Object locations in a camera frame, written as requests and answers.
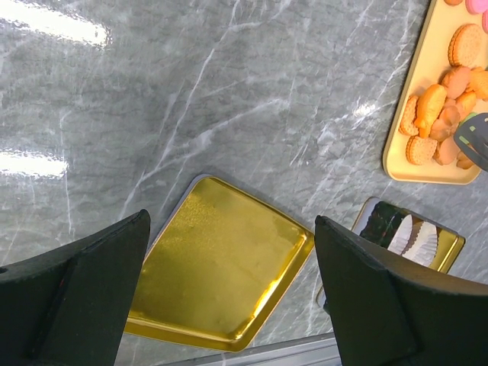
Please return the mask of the gold tin lid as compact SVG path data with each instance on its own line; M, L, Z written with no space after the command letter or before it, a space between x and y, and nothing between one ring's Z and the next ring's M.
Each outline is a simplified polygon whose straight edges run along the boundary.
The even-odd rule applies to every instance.
M125 330L239 352L312 249L313 234L297 221L218 177L199 175L148 252Z

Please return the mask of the metal serving tongs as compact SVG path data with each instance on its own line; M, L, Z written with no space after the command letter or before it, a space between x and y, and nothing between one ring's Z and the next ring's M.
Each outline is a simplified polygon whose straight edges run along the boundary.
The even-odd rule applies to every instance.
M474 165L487 171L487 113L467 117L454 133L454 141Z

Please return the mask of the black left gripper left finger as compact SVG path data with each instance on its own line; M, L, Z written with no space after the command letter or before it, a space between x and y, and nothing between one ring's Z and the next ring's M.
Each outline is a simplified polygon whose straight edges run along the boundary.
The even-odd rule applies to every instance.
M149 243L141 210L1 267L3 365L113 365Z

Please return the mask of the orange fish cookie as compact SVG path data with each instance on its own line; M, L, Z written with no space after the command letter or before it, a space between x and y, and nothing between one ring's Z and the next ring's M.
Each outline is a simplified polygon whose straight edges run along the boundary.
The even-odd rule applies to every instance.
M430 85L417 101L415 125L419 129L419 136L427 138L431 128L438 118L447 98L447 90L443 85Z

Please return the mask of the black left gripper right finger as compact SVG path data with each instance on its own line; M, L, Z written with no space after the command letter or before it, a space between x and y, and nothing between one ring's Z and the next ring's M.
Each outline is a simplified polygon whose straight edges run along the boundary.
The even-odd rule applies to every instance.
M316 255L343 365L485 365L487 286L318 216Z

